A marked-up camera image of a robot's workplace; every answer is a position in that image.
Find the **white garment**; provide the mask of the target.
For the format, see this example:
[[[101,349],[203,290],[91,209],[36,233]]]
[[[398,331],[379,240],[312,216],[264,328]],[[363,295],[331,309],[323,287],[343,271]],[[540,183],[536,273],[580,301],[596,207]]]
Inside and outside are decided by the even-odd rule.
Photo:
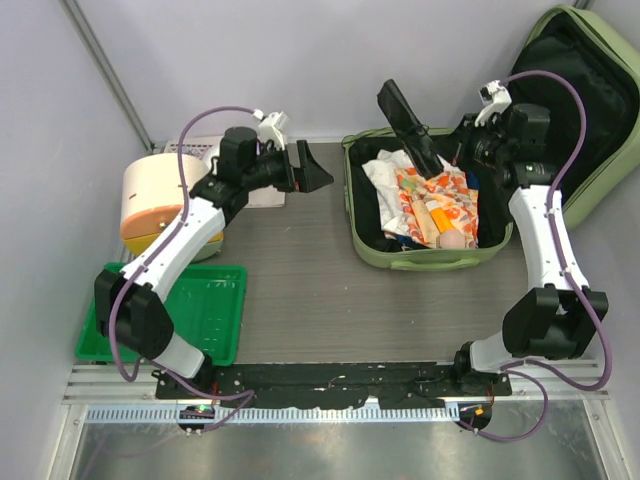
[[[386,236],[409,236],[395,172],[398,168],[409,167],[412,167],[412,163],[404,150],[380,150],[375,159],[362,165],[366,177],[375,189],[380,225]]]

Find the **green hard-shell suitcase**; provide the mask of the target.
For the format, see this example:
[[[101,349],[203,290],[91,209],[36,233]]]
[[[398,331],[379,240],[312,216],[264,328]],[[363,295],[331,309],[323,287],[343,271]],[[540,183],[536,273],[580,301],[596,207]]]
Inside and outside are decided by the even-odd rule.
[[[380,196],[364,167],[403,148],[391,128],[351,135],[345,150],[345,200],[353,244],[367,263],[397,270],[465,268],[492,258],[514,228],[507,202],[519,183],[559,174],[565,224],[574,227],[639,163],[639,53],[597,14],[560,5],[531,31],[513,66],[511,107],[475,128],[433,128],[435,150],[456,160],[479,192],[479,241],[467,252],[387,234]]]

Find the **beige cosmetic tube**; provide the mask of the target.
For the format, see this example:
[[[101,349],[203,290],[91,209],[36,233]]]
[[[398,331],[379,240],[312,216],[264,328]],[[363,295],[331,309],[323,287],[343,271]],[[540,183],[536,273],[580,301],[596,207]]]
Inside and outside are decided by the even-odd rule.
[[[411,197],[411,207],[425,245],[436,248],[440,231],[431,217],[424,200],[419,195],[413,195]]]

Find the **cream round drawer cabinet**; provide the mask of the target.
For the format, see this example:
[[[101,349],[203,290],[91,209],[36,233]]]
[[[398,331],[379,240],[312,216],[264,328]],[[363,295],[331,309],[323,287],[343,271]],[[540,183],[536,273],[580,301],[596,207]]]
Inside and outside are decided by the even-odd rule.
[[[141,158],[123,175],[120,235],[127,249],[141,255],[183,205],[175,152]]]

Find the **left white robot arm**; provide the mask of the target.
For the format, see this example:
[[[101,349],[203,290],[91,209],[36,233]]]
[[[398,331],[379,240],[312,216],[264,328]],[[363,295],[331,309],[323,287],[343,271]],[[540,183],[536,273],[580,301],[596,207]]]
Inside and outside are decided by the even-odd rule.
[[[150,247],[119,272],[103,270],[94,283],[97,329],[112,354],[126,347],[178,377],[190,398],[205,397],[213,385],[213,362],[175,330],[165,301],[183,270],[207,241],[222,232],[246,206],[250,192],[274,187],[309,193],[333,183],[313,158],[308,143],[296,144],[299,164],[287,148],[248,127],[228,129],[211,169],[188,192],[183,208]]]

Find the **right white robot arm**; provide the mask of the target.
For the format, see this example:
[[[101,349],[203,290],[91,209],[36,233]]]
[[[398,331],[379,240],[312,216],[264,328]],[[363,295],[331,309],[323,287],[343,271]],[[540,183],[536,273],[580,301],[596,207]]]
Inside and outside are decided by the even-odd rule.
[[[592,338],[602,338],[609,302],[591,289],[573,253],[562,212],[558,168],[546,160],[551,118],[547,108],[521,103],[486,124],[467,120],[474,160],[494,172],[520,234],[527,268],[527,293],[505,314],[501,330],[464,344],[456,353],[451,380],[472,395],[509,368],[543,368],[581,391],[602,389],[612,360],[592,384],[571,379],[553,363],[580,358]]]

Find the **green plastic tray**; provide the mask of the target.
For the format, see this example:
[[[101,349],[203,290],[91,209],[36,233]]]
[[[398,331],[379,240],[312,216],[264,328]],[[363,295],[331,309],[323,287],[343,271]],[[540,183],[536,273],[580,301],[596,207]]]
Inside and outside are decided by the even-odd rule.
[[[180,275],[165,303],[177,333],[208,354],[216,366],[235,361],[247,276],[247,270],[238,265],[192,264]],[[75,356],[81,361],[113,363],[109,341],[96,326],[94,301]]]

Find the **orange tube white cap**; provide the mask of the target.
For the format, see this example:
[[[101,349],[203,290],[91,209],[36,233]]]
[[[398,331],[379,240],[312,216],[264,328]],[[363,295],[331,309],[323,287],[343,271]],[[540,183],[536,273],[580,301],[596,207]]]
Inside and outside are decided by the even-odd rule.
[[[454,225],[451,223],[447,214],[441,207],[428,206],[428,211],[440,233],[455,229]]]

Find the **floral orange cloth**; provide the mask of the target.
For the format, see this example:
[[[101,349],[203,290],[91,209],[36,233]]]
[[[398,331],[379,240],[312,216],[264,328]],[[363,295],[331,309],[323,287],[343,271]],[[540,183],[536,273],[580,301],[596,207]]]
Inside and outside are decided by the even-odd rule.
[[[424,233],[414,213],[413,204],[420,199],[424,203],[437,201],[451,224],[464,236],[465,247],[477,247],[478,191],[467,185],[464,173],[449,170],[425,179],[415,168],[396,168],[394,174],[397,185],[395,199],[399,201],[400,215],[382,227],[387,237],[402,236],[427,248],[437,247],[437,228],[429,227],[429,231]]]

